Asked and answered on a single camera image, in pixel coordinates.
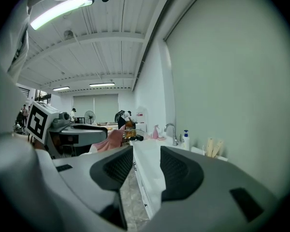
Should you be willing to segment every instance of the faucet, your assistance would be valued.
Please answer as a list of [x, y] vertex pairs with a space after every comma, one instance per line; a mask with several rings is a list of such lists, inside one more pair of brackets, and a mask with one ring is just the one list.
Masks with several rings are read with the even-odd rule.
[[164, 132], [166, 132], [166, 130], [168, 129], [169, 126], [173, 126], [173, 146], [177, 146], [178, 145], [178, 140], [176, 139], [176, 128], [175, 125], [173, 123], [169, 123], [164, 127]]

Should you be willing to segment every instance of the pink spray bottle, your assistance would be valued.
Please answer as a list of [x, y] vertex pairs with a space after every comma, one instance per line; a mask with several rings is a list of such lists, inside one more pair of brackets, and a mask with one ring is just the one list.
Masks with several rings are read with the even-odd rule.
[[158, 127], [159, 125], [155, 125], [154, 127], [154, 132], [153, 132], [153, 139], [157, 139], [159, 137], [159, 133], [157, 131], [157, 128], [159, 129]]

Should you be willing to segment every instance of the floor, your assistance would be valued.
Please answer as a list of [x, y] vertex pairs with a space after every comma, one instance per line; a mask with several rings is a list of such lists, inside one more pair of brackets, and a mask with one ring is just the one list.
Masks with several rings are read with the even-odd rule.
[[142, 227], [149, 221], [149, 218], [142, 201], [142, 195], [133, 168], [120, 189], [120, 195], [128, 231], [141, 231]]

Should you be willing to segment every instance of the window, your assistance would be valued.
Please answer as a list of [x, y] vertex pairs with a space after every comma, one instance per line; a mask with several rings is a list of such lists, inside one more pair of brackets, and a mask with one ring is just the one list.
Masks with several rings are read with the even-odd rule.
[[23, 88], [23, 87], [19, 87], [19, 89], [23, 92], [23, 94], [28, 98], [29, 97], [29, 89]]
[[46, 93], [42, 90], [35, 90], [35, 101], [36, 102], [43, 102], [45, 104], [50, 105], [50, 100], [51, 100], [52, 94]]
[[96, 123], [114, 122], [118, 112], [118, 95], [74, 96], [73, 107], [76, 117], [84, 117], [85, 112], [93, 111]]

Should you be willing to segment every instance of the black rubber pad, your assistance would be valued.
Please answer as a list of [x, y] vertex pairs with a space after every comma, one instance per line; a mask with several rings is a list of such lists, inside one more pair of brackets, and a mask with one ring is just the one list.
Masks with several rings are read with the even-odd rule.
[[73, 167], [68, 165], [68, 164], [65, 164], [65, 165], [58, 166], [56, 168], [57, 168], [58, 172], [61, 172], [61, 171], [65, 171], [65, 170], [68, 170], [68, 169], [73, 168]]
[[160, 168], [166, 186], [161, 201], [182, 200], [189, 197], [203, 182], [204, 172], [201, 166], [165, 146], [161, 146], [160, 153]]
[[104, 158], [90, 168], [91, 178], [104, 190], [119, 191], [125, 182], [133, 162], [133, 147]]
[[235, 199], [248, 222], [251, 222], [264, 211], [244, 188], [232, 189], [230, 194]]

